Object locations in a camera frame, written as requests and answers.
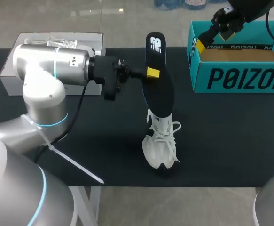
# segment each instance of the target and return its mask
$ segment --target white cable tie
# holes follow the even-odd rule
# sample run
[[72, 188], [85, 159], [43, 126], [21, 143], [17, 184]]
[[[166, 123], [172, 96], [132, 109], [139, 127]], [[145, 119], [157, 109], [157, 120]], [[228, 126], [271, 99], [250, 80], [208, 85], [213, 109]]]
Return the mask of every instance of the white cable tie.
[[42, 130], [40, 130], [40, 128], [34, 123], [34, 121], [32, 121], [27, 115], [23, 114], [21, 115], [22, 118], [26, 119], [33, 127], [34, 129], [40, 134], [40, 136], [44, 139], [44, 141], [46, 142], [46, 144], [48, 145], [48, 148], [51, 151], [54, 151], [55, 153], [57, 153], [59, 156], [63, 157], [65, 160], [67, 160], [68, 162], [72, 163], [74, 166], [76, 166], [77, 168], [79, 168], [80, 170], [82, 170], [83, 172], [85, 172], [87, 175], [89, 175], [90, 177], [94, 178], [95, 180], [97, 180], [99, 183], [104, 184], [104, 181], [101, 180], [99, 177], [97, 177], [95, 174], [93, 174], [92, 172], [88, 171], [86, 168], [84, 168], [83, 166], [81, 166], [80, 164], [78, 164], [77, 162], [75, 162], [73, 159], [71, 159], [70, 157], [68, 157], [67, 155], [65, 155], [64, 153], [60, 152], [59, 150], [57, 150], [48, 140], [48, 138], [46, 137], [46, 135], [43, 133]]

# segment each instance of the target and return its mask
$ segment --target table leg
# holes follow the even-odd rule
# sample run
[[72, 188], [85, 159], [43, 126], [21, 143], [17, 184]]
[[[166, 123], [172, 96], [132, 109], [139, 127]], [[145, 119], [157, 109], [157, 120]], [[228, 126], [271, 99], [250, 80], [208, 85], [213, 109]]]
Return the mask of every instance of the table leg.
[[99, 190], [98, 188], [93, 189], [93, 192], [91, 188], [90, 199], [92, 199], [92, 203], [94, 204], [90, 202], [84, 187], [69, 187], [69, 188], [72, 191], [74, 199], [76, 201], [77, 212], [83, 226], [98, 226], [97, 220], [98, 220], [98, 209], [99, 209], [101, 187], [99, 187]]

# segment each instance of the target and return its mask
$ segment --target black cable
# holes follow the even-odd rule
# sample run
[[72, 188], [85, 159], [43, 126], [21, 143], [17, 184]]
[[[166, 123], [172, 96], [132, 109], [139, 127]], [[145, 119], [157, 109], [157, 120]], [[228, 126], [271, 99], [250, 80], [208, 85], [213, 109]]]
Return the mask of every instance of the black cable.
[[267, 28], [267, 31], [268, 31], [269, 35], [270, 35], [270, 36], [272, 37], [272, 39], [274, 40], [274, 35], [273, 35], [273, 33], [272, 33], [272, 31], [270, 30], [270, 27], [269, 27], [268, 16], [269, 16], [269, 11], [266, 13], [266, 19], [265, 19], [266, 28]]
[[[75, 122], [78, 118], [78, 114], [79, 114], [79, 111], [80, 111], [80, 108], [81, 108], [82, 101], [83, 101], [84, 96], [85, 96], [85, 92], [86, 92], [86, 85], [84, 86], [84, 89], [82, 90], [82, 94], [80, 96], [79, 104], [78, 104], [77, 110], [75, 112], [74, 118], [73, 118], [70, 126], [67, 128], [67, 130], [65, 132], [63, 132], [63, 134], [61, 134], [58, 138], [56, 138], [54, 141], [51, 142], [52, 145], [59, 142], [61, 139], [63, 139], [72, 130], [72, 128], [73, 128], [73, 126], [74, 126], [74, 124], [75, 124]], [[42, 147], [42, 149], [40, 151], [37, 150], [37, 153], [36, 153], [35, 158], [34, 158], [34, 163], [38, 162], [41, 155], [47, 150], [47, 148], [48, 148], [48, 146], [46, 145], [46, 146]]]

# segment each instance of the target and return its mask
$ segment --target teal shoe box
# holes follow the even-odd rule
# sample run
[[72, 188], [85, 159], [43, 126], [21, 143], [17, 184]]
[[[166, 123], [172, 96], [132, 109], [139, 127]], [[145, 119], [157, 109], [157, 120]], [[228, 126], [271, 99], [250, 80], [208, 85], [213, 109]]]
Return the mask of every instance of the teal shoe box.
[[[274, 21], [269, 24], [274, 34]], [[246, 23], [225, 42], [217, 35], [214, 44], [199, 54], [197, 37], [211, 25], [211, 21], [191, 22], [187, 56], [194, 92], [274, 93], [274, 40], [265, 21]]]

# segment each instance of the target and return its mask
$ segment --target white box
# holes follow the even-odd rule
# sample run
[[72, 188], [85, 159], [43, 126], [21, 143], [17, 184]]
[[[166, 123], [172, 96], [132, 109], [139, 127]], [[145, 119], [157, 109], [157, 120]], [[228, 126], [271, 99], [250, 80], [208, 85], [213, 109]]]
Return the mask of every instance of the white box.
[[[77, 32], [39, 32], [21, 33], [0, 73], [0, 79], [10, 96], [22, 96], [24, 81], [16, 77], [13, 71], [13, 54], [18, 45], [24, 44], [25, 39], [48, 40], [50, 37], [66, 39], [68, 41], [78, 41], [80, 45], [90, 46], [95, 50], [96, 55], [105, 55], [105, 46], [102, 33], [77, 33]], [[83, 86], [65, 85], [67, 95], [81, 95]], [[100, 95], [102, 86], [90, 81], [86, 88], [85, 95]]]

